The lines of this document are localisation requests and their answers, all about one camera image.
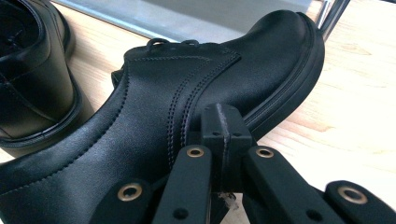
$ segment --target black leather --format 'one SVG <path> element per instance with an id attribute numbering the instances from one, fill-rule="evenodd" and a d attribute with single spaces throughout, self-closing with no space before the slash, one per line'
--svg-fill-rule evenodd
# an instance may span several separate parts
<path id="1" fill-rule="evenodd" d="M 0 166 L 6 223 L 89 223 L 120 181 L 166 176 L 208 104 L 235 106 L 263 136 L 312 90 L 324 58 L 316 25 L 290 11 L 223 44 L 155 42 L 125 53 L 116 89 L 76 132 Z"/>
<path id="2" fill-rule="evenodd" d="M 21 155 L 76 129 L 91 106 L 65 62 L 74 38 L 48 0 L 0 0 L 0 147 Z"/>

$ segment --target metal rivet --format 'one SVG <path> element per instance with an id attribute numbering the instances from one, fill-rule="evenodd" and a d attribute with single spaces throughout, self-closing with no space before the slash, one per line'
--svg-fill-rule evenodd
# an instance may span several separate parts
<path id="1" fill-rule="evenodd" d="M 204 156 L 204 151 L 201 150 L 198 147 L 194 147 L 194 148 L 190 148 L 189 150 L 187 150 L 187 155 L 189 155 L 189 157 L 202 157 Z"/>
<path id="2" fill-rule="evenodd" d="M 340 187 L 338 188 L 338 193 L 351 203 L 365 204 L 368 202 L 367 197 L 363 193 L 351 187 Z"/>
<path id="3" fill-rule="evenodd" d="M 256 154 L 263 158 L 271 158 L 274 156 L 274 152 L 267 148 L 259 148 L 256 150 Z"/>
<path id="4" fill-rule="evenodd" d="M 134 190 L 134 193 L 131 194 L 127 193 L 126 191 L 129 189 Z M 142 191 L 143 189 L 139 184 L 132 183 L 132 184 L 124 185 L 122 188 L 120 188 L 117 196 L 123 202 L 130 202 L 137 199 L 142 194 Z"/>

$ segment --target wood grain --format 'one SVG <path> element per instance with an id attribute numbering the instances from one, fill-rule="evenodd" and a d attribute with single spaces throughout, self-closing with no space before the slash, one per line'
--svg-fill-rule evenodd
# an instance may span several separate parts
<path id="1" fill-rule="evenodd" d="M 307 14 L 319 9 L 314 1 Z M 147 39 L 57 5 L 73 27 L 70 68 L 95 109 L 112 92 L 123 53 Z M 279 150 L 319 189 L 338 179 L 363 185 L 396 208 L 396 5 L 352 0 L 326 43 L 317 86 L 260 140 Z M 11 158 L 0 150 L 0 160 Z M 248 223 L 239 209 L 222 223 Z"/>

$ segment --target wooden table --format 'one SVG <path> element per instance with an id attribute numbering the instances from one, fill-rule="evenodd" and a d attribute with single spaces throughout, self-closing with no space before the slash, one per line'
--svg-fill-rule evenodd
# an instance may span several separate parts
<path id="1" fill-rule="evenodd" d="M 110 73 L 123 53 L 147 39 L 56 5 L 73 27 L 70 67 L 98 109 L 113 91 Z M 308 15 L 314 18 L 319 2 Z M 279 150 L 319 189 L 339 179 L 366 187 L 396 208 L 396 5 L 352 0 L 326 42 L 317 86 L 260 140 Z M 11 160 L 0 150 L 0 161 Z M 222 223 L 248 223 L 242 204 Z"/>

